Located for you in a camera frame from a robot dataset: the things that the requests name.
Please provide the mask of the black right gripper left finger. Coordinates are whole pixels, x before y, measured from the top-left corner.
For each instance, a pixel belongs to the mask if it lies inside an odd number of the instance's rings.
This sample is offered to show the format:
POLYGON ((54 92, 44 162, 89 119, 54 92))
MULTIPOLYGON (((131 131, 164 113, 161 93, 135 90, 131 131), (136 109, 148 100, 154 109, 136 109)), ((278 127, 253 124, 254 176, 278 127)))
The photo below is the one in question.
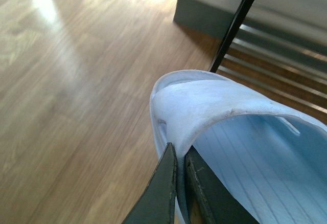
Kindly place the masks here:
POLYGON ((123 223, 174 223, 177 157, 168 143, 138 201, 123 223))

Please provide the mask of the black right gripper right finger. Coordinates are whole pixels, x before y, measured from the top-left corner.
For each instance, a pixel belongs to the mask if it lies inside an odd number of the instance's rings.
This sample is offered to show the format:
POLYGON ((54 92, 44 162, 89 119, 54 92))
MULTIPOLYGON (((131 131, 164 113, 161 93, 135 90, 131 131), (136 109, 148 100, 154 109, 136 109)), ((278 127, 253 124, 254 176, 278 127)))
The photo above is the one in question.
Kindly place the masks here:
POLYGON ((185 156, 184 186, 189 223, 253 223, 194 148, 185 156))

